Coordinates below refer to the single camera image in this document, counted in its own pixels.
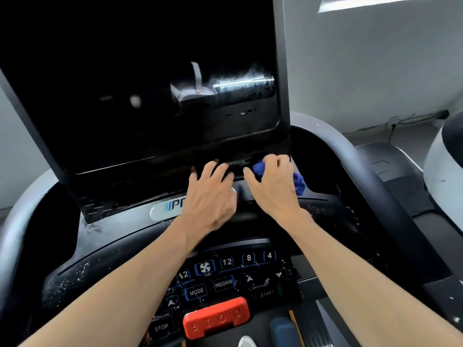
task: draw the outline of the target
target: stop button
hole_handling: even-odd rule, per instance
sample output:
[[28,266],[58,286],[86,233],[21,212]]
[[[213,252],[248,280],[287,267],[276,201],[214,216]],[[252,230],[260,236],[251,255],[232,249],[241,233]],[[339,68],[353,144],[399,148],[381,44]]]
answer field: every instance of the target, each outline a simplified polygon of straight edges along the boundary
[[190,340],[205,336],[208,330],[238,326],[250,318],[248,303],[238,297],[188,313],[183,318],[185,335]]

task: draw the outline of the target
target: control panel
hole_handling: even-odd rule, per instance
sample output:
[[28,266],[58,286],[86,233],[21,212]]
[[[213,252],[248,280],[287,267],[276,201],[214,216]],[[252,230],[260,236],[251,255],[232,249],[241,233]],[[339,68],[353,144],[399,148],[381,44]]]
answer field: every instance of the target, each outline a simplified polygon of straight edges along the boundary
[[299,291],[286,250],[267,243],[188,258],[172,281],[141,346],[184,336],[185,315],[237,297],[246,299],[251,315],[297,299]]

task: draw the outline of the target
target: blue rag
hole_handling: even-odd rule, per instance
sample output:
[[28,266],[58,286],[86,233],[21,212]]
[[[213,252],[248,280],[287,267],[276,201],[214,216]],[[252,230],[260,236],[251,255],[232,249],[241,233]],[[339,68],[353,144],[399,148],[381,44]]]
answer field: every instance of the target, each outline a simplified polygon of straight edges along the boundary
[[[254,164],[252,166],[252,171],[254,174],[263,176],[263,172],[265,170],[265,163],[260,160],[258,163]],[[294,182],[294,187],[296,189],[296,195],[302,196],[304,193],[304,190],[306,189],[306,184],[304,182],[304,178],[302,175],[293,173],[293,182]]]

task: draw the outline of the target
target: black screen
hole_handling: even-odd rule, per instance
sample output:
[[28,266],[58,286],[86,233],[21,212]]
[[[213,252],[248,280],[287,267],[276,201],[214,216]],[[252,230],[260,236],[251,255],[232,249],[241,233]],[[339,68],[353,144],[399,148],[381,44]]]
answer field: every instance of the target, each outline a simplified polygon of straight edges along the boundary
[[44,17],[3,73],[58,164],[91,170],[274,128],[272,0]]

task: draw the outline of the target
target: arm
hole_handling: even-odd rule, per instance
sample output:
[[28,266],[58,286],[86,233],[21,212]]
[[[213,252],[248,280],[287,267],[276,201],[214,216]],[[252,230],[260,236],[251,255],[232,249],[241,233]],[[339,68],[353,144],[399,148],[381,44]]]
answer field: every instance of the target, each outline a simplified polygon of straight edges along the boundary
[[255,200],[304,252],[362,346],[463,346],[463,334],[332,238],[299,207],[288,156],[269,155],[264,162],[261,183],[250,169],[244,170]]
[[152,244],[97,282],[21,347],[138,346],[172,278],[193,248],[236,210],[227,164],[190,176],[186,203]]

